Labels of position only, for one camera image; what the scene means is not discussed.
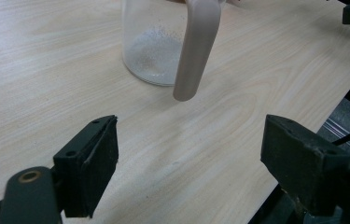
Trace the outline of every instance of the brass screw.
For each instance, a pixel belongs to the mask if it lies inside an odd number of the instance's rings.
[[[37,180],[40,176],[41,173],[39,171],[29,171],[21,175],[18,181],[22,184],[26,184]]]

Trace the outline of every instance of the transparent plastic pitcher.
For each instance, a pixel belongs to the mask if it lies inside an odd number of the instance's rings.
[[[122,0],[123,61],[140,79],[173,86],[187,101],[199,86],[225,0]]]

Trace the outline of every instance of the beige handle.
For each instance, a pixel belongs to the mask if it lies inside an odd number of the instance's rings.
[[[186,3],[187,29],[174,88],[174,98],[178,101],[187,101],[197,92],[221,15],[218,0],[186,0]]]

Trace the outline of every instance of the pitcher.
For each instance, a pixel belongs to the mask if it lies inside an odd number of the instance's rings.
[[[123,0],[123,61],[140,79],[191,99],[215,41],[225,0]]]

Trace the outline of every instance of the light wood tabletop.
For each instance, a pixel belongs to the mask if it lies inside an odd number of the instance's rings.
[[[119,163],[93,219],[64,223],[247,223],[276,181],[259,161],[265,116],[317,131],[350,89],[344,5],[226,5],[198,92],[131,75],[120,0],[0,0],[0,200],[18,171],[88,122],[119,118]]]

